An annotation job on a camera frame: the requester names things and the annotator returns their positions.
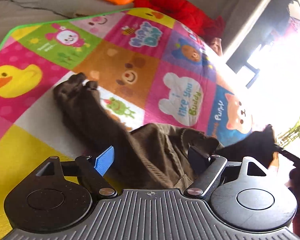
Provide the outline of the brown corduroy garment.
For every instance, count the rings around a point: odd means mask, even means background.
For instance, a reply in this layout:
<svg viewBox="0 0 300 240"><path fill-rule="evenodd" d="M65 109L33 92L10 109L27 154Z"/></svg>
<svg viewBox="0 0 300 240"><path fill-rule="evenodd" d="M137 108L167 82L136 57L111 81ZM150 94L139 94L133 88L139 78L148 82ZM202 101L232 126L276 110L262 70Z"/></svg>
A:
<svg viewBox="0 0 300 240"><path fill-rule="evenodd" d="M185 190L197 178L188 159L191 146L230 161L250 156L265 167L279 163L271 126L229 146L198 130L167 124L150 123L129 132L102 107L98 83L86 81L83 73L57 85L53 97L66 126L93 151L113 146L110 177L123 188Z"/></svg>

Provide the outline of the colourful cartoon play mat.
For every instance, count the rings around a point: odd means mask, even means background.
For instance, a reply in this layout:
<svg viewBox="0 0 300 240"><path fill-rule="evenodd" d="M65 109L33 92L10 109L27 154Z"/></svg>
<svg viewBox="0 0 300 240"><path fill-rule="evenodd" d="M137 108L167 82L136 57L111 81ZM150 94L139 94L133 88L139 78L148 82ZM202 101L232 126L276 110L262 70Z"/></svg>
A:
<svg viewBox="0 0 300 240"><path fill-rule="evenodd" d="M136 8L22 25L0 44L0 239L11 229L7 194L50 155L87 152L66 128L53 88L83 72L109 115L132 131L191 127L230 145L265 123L245 85L191 29Z"/></svg>

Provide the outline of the pink cloth toy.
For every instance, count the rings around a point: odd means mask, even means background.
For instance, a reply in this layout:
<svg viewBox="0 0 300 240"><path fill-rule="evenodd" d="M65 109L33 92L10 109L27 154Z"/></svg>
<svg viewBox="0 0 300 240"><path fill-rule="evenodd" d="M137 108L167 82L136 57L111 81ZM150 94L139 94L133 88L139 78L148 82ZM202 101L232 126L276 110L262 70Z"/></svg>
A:
<svg viewBox="0 0 300 240"><path fill-rule="evenodd" d="M220 38L218 37L213 38L209 46L218 56L223 55L222 40Z"/></svg>

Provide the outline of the red plush cushion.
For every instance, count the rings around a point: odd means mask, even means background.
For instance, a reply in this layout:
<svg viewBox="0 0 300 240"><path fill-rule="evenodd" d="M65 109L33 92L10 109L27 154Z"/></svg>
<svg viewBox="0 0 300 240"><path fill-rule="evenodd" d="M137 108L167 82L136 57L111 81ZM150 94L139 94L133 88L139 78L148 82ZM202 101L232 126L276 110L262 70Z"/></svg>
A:
<svg viewBox="0 0 300 240"><path fill-rule="evenodd" d="M135 0L134 7L149 8L178 20L205 40L221 38L225 22L221 16L212 19L187 0Z"/></svg>

